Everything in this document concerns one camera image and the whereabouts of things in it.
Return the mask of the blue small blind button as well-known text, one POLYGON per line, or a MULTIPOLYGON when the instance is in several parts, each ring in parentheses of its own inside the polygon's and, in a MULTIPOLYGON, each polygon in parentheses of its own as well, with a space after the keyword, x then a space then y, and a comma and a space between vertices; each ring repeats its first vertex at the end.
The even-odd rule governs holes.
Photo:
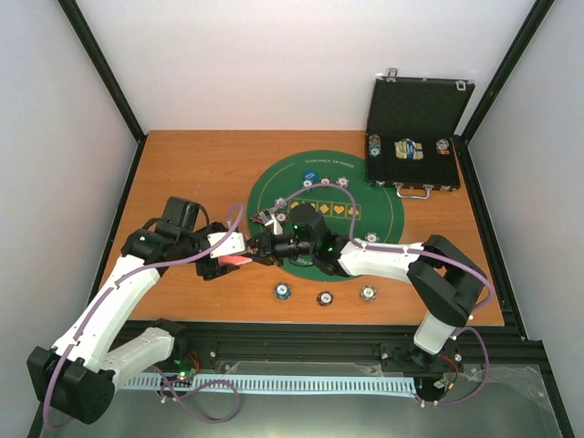
POLYGON ((302 178, 314 182, 318 178, 318 174, 313 170, 303 172, 302 178))

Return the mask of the black triangular all-in button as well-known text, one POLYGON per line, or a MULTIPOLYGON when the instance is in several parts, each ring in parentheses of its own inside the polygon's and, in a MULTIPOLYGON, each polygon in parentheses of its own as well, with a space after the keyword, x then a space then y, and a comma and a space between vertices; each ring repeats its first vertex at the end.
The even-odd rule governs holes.
POLYGON ((256 224, 265 225, 267 222, 270 221, 270 216, 265 211, 260 211, 256 214, 253 214, 249 220, 256 224))

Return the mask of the blue orange 10 chip stack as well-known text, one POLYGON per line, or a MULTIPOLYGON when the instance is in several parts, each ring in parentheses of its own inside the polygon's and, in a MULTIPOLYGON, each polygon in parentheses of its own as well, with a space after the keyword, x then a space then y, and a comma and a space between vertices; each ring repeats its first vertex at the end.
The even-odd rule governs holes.
POLYGON ((376 299, 377 291, 374 287, 367 285, 361 288, 360 296, 365 301, 371 302, 376 299))

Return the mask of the red playing card deck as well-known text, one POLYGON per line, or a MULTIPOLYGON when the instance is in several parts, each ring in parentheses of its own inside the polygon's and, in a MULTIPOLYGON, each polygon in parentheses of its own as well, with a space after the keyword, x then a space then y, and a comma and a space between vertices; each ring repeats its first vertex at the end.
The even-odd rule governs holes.
POLYGON ((251 258, 242 255, 223 255, 217 260, 221 266, 243 266, 253 262, 251 258))

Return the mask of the brown 100 chip stack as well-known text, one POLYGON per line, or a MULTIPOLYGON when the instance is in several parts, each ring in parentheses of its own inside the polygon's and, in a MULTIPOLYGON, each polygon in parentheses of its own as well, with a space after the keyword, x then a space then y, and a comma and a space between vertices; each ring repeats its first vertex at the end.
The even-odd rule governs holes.
POLYGON ((317 295, 317 303, 322 307, 331 305, 333 300, 333 295, 328 291, 322 291, 317 295))

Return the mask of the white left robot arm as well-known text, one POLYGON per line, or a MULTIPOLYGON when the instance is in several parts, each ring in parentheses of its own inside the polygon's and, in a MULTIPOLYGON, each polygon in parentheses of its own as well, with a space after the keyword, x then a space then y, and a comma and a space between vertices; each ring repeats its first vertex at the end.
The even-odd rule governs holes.
POLYGON ((121 385, 159 363, 176 368, 189 359, 184 327, 164 318, 135 339, 117 348, 112 344, 170 267, 218 268, 219 256, 245 251, 245 238, 237 231, 245 215, 242 203, 232 207, 227 223, 207 221, 197 229, 198 215, 206 214, 199 203, 169 198, 161 216, 129 235, 109 277, 73 325, 50 348, 30 353, 26 366, 48 430, 66 427, 52 422, 54 411, 70 421, 94 423, 121 385))

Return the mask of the blue 50 chip stack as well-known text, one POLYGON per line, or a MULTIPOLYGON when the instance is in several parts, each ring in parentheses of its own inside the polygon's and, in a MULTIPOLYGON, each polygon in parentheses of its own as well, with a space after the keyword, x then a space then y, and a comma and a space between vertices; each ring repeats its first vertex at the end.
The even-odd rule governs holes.
POLYGON ((280 300, 287 300, 291 297, 291 287, 288 283, 278 283, 274 288, 275 297, 280 300))

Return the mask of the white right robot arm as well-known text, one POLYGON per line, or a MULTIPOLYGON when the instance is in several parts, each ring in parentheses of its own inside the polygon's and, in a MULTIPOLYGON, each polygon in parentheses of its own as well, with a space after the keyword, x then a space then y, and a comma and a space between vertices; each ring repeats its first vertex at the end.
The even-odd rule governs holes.
POLYGON ((248 246, 259 260, 280 265, 307 256, 328 276, 375 276, 412 285, 426 306, 413 345, 429 355, 462 331, 482 304, 482 291, 490 288, 485 273, 441 235, 411 245, 371 243, 331 231, 308 203, 294 207, 288 222, 288 234, 267 225, 251 237, 248 246))

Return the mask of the blue orange chips top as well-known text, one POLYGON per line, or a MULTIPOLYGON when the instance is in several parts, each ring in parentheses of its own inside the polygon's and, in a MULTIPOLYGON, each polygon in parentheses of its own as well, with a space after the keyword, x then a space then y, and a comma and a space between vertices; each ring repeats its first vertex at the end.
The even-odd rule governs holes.
POLYGON ((342 188, 347 188, 347 187, 349 186, 349 179, 348 179, 348 178, 346 178, 346 177, 343 177, 343 176, 341 176, 341 177, 339 177, 339 178, 336 180, 336 184, 337 184, 339 187, 342 187, 342 188))

